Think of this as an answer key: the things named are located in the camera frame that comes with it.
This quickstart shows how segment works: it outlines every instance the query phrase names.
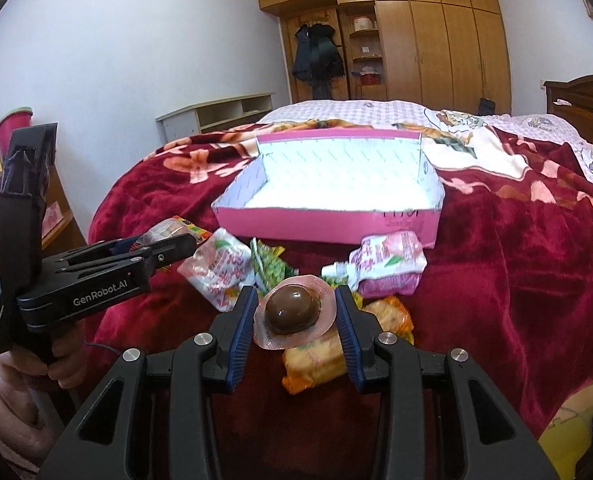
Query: red basket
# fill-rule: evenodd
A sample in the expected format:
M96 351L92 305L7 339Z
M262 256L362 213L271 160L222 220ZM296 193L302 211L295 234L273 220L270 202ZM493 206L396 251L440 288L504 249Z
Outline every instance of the red basket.
M361 86L381 84L381 74L361 74Z

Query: pink sleeve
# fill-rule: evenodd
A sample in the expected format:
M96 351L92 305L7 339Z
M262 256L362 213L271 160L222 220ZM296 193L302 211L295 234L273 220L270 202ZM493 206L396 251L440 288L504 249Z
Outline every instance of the pink sleeve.
M15 409L17 416L0 396L0 453L3 457L27 472L38 471L36 464L41 464L50 451L53 440L43 425L38 422L35 426L21 420L28 419L33 405L27 392L16 392ZM25 413L19 412L19 406Z

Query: pink cup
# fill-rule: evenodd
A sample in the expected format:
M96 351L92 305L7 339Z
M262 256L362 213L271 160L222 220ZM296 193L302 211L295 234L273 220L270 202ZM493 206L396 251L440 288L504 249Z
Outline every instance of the pink cup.
M0 152L2 157L8 154L12 132L17 128L30 126L32 119L32 108L16 108L0 120Z

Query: snack package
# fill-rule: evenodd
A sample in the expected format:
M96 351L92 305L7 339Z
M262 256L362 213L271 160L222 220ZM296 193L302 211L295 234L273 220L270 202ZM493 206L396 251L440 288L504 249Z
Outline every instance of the snack package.
M321 276L321 279L330 285L332 288L337 288L339 285L348 285L348 277L344 276L342 278L334 278L330 276ZM358 308L363 308L363 296L360 295L355 290L352 291L352 298L354 298L354 303L357 304Z
M186 219L183 219L180 216L173 216L172 218L166 218L148 229L147 233L134 242L131 249L134 251L139 247L160 242L166 238L184 235L188 232L196 238L197 245L203 243L212 236L212 233L197 227Z
M222 227L177 269L219 312L234 308L243 285L254 284L252 252Z
M375 301L363 310L377 316L384 332L393 332L414 344L412 317L397 298ZM347 368L336 325L317 340L283 352L283 364L287 375L281 383L292 395L342 376Z
M286 278L297 276L299 271L289 267L279 256L285 252L284 247L269 247L262 241L253 238L250 241L254 279L262 298Z
M314 324L305 330L288 334L273 333L266 316L266 308L272 301L272 296L287 285L302 285L315 293L321 302L320 311ZM310 343L328 332L335 319L336 300L333 288L317 276L310 274L293 276L279 283L259 302L259 306L254 312L254 342L266 350L295 348Z
M321 275L345 277L350 290L358 290L365 298L382 298L412 294L427 264L416 234L399 231L363 238L361 247L350 253L349 262L323 267Z

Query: wooden headboard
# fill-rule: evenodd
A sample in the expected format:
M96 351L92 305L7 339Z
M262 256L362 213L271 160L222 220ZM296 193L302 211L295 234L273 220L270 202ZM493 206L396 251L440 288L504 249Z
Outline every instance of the wooden headboard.
M593 144L593 75L569 83L546 81L545 90L547 112L568 121Z

